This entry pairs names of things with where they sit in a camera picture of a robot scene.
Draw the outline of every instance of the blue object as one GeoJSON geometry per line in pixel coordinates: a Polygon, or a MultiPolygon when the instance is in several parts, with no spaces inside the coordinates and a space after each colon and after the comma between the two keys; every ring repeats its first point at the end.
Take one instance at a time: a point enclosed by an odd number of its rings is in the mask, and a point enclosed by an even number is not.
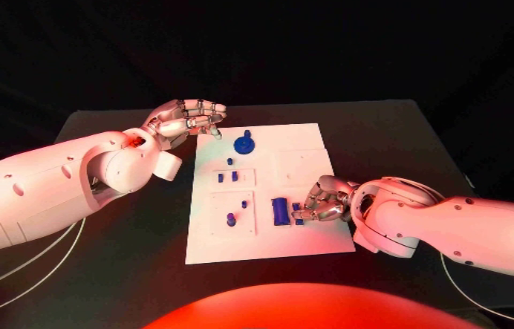
{"type": "Polygon", "coordinates": [[[288,215],[288,201],[287,198],[272,199],[275,225],[289,225],[292,222],[288,215]]]}
{"type": "Polygon", "coordinates": [[[236,217],[235,217],[235,214],[232,212],[227,214],[227,225],[230,227],[233,227],[236,225],[236,217]]]}
{"type": "Polygon", "coordinates": [[[235,141],[235,150],[240,154],[249,154],[256,148],[256,142],[252,139],[250,130],[245,131],[245,136],[235,141]]]}
{"type": "MultiPolygon", "coordinates": [[[[298,210],[301,210],[301,203],[294,203],[294,204],[292,204],[292,210],[294,210],[295,212],[298,212],[298,210]]],[[[297,224],[297,225],[305,225],[304,219],[295,219],[295,224],[297,224]]]]}

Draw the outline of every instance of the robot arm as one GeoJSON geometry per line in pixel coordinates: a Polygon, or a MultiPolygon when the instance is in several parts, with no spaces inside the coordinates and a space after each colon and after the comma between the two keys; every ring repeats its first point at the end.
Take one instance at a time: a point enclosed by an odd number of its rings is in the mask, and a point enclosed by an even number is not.
{"type": "Polygon", "coordinates": [[[422,240],[454,261],[514,275],[513,203],[444,199],[428,186],[395,177],[362,186],[324,177],[317,184],[321,190],[314,187],[295,218],[353,219],[354,241],[375,253],[411,258],[422,240]],[[337,198],[327,200],[324,194],[334,192],[337,198]]]}
{"type": "Polygon", "coordinates": [[[0,161],[0,248],[41,238],[138,191],[152,174],[172,181],[183,160],[167,152],[190,134],[222,138],[226,106],[174,100],[141,128],[105,132],[0,161]]]}

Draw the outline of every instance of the dark gray table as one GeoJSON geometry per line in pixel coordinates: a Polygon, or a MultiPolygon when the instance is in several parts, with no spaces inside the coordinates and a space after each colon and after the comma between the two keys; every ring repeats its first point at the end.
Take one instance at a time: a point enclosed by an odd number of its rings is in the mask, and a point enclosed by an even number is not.
{"type": "MultiPolygon", "coordinates": [[[[58,141],[123,131],[141,125],[148,113],[79,111],[58,141]]],[[[428,184],[444,195],[474,195],[414,101],[237,106],[229,115],[223,127],[318,123],[336,174],[354,181],[395,175],[428,184]]],[[[141,191],[89,217],[64,265],[45,283],[0,309],[5,328],[135,328],[216,293],[289,281],[366,287],[444,310],[471,307],[445,277],[438,252],[427,244],[412,259],[373,254],[357,245],[356,253],[187,266],[196,147],[191,137],[174,152],[185,162],[172,183],[154,177],[141,191]]],[[[57,248],[0,282],[2,302],[54,268],[76,234],[77,229],[57,248]]],[[[24,263],[58,235],[0,250],[0,273],[24,263]]],[[[513,305],[513,277],[454,263],[450,271],[486,305],[513,305]]]]}

